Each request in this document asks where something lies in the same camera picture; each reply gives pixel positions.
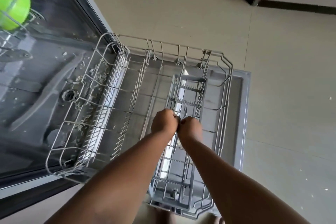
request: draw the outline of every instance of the dishwasher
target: dishwasher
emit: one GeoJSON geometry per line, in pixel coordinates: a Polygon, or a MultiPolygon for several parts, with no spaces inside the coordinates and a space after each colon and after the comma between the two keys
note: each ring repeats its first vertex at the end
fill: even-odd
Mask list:
{"type": "MultiPolygon", "coordinates": [[[[93,0],[30,0],[24,22],[15,2],[0,14],[1,200],[85,183],[163,108],[200,120],[204,144],[242,170],[250,73],[223,52],[114,33],[93,0]]],[[[186,218],[220,216],[176,134],[147,195],[186,218]]]]}

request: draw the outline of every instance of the person's right arm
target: person's right arm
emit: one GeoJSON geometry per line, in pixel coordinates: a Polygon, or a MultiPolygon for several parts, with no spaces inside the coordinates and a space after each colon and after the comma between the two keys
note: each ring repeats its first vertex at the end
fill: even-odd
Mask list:
{"type": "Polygon", "coordinates": [[[230,166],[202,143],[202,125],[181,121],[178,137],[226,224],[309,223],[268,189],[230,166]]]}

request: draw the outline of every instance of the bright green bowl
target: bright green bowl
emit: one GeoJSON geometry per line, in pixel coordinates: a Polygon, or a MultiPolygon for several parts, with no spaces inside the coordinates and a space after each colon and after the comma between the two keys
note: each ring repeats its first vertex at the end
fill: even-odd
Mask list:
{"type": "Polygon", "coordinates": [[[0,0],[0,29],[13,30],[19,27],[19,24],[2,12],[7,12],[11,18],[20,24],[23,24],[29,14],[30,0],[16,0],[13,7],[10,8],[12,1],[14,0],[0,0]]]}

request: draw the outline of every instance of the person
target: person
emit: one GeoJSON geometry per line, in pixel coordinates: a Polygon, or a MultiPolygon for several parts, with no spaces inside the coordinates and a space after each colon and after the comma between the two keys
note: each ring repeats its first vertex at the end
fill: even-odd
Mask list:
{"type": "Polygon", "coordinates": [[[158,112],[150,134],[106,165],[45,223],[132,223],[159,158],[176,131],[226,224],[308,223],[205,146],[197,119],[180,121],[170,109],[158,112]]]}

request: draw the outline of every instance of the plastic bowl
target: plastic bowl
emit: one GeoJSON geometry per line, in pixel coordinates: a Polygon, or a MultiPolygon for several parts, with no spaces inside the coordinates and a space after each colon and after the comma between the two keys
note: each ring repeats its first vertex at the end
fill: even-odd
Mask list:
{"type": "Polygon", "coordinates": [[[0,0],[0,29],[13,30],[19,27],[19,24],[11,20],[3,12],[7,12],[11,18],[23,24],[29,14],[30,3],[30,0],[0,0]]]}

